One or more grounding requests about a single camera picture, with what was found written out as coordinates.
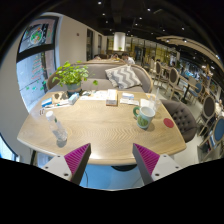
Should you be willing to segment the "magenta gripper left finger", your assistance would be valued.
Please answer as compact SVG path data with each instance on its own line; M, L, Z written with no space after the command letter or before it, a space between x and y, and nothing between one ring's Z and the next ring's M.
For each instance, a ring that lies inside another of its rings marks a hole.
M91 144L87 143L64 156L72 173L71 181L79 185L91 154Z

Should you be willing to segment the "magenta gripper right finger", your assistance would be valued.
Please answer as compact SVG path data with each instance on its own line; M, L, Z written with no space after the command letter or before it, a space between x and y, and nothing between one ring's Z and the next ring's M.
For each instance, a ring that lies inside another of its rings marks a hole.
M153 182L152 172L160 158L160 155L139 144L133 144L133 155L139 168L145 185Z

